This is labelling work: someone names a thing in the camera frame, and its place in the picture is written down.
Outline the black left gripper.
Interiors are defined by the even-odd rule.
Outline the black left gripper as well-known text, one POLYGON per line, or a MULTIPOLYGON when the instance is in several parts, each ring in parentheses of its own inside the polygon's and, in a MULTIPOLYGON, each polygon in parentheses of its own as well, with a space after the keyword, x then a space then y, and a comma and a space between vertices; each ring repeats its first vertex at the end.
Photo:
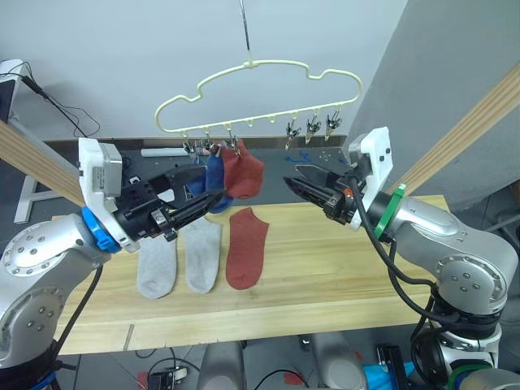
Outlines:
POLYGON ((184 187, 205 173, 202 165, 175 165, 123 187, 115 199, 116 221, 133 241, 161 235, 173 241, 177 231, 207 214, 225 194, 224 189, 213 189, 188 199, 184 187))

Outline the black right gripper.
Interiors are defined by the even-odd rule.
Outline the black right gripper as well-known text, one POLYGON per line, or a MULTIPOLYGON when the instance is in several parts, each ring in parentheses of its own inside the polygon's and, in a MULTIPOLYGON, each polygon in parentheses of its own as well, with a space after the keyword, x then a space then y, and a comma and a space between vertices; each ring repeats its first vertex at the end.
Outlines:
POLYGON ((295 169, 305 180, 300 177, 284 177, 284 183, 293 193, 323 208, 329 219, 342 225, 351 222, 357 211, 351 181, 356 181, 356 189, 361 193, 366 187, 365 179, 348 172, 338 175, 314 164, 297 164, 295 169))

